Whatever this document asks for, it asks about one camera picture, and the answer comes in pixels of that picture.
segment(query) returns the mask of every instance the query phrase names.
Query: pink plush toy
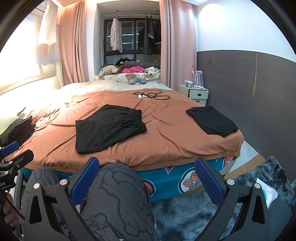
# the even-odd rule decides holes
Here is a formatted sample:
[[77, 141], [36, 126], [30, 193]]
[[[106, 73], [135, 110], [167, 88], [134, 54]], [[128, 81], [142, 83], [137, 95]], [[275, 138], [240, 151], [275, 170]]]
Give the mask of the pink plush toy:
[[144, 69], [141, 66], [134, 66], [134, 67], [130, 67], [130, 68], [125, 68], [122, 72], [125, 74], [143, 73]]

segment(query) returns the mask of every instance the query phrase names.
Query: white nightstand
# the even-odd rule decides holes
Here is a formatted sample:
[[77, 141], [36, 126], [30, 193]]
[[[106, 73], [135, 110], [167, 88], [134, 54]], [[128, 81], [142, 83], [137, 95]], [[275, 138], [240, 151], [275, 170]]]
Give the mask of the white nightstand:
[[199, 102], [203, 105], [206, 104], [207, 102], [207, 97], [209, 95], [209, 91], [204, 91], [204, 90], [196, 90], [193, 88], [188, 88], [184, 85], [179, 85], [179, 93], [187, 96], [188, 98]]

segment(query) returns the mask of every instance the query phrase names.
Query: pink curtain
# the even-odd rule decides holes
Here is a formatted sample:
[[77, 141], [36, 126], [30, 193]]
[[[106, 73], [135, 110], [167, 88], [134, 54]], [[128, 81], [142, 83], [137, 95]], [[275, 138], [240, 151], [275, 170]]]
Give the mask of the pink curtain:
[[191, 79], [196, 66], [195, 6], [181, 0], [159, 0], [161, 20], [161, 82], [171, 89]]
[[59, 48], [64, 84], [89, 82], [85, 0], [62, 8], [59, 22]]

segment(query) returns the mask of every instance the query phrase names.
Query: bed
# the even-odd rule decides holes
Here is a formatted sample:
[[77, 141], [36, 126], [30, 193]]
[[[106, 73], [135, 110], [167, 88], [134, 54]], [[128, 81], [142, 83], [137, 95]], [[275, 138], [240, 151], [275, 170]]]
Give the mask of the bed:
[[[162, 90], [170, 99], [139, 99], [133, 94], [153, 90]], [[141, 109], [147, 132], [102, 152], [79, 155], [75, 150], [75, 120], [87, 118], [105, 104]], [[194, 106], [201, 105], [156, 82], [70, 84], [22, 112], [22, 117], [33, 115], [36, 129], [14, 155], [26, 149], [33, 151], [34, 160], [24, 168], [26, 177], [39, 167], [51, 168], [60, 178], [69, 177], [91, 156], [97, 157], [100, 165], [121, 162], [139, 173], [153, 201], [169, 198], [198, 183], [193, 166], [196, 158], [203, 156], [220, 171], [240, 155], [241, 132], [225, 138], [207, 135], [185, 112]]]

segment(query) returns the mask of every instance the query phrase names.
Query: black shorts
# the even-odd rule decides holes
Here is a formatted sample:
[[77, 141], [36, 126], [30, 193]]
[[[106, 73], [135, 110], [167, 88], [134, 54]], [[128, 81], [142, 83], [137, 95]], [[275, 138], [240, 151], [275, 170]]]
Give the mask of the black shorts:
[[[22, 198], [25, 214], [30, 190], [35, 183], [55, 185], [60, 180], [47, 169], [34, 170]], [[157, 241], [150, 195], [138, 174], [121, 163], [107, 164], [99, 171], [83, 202], [81, 216], [92, 232], [99, 237], [110, 227], [115, 235], [128, 241]], [[68, 229], [57, 204], [53, 204], [64, 234], [75, 240]]]
[[75, 149], [79, 154], [103, 151], [147, 131], [141, 110], [109, 104], [85, 120], [77, 120], [75, 125]]

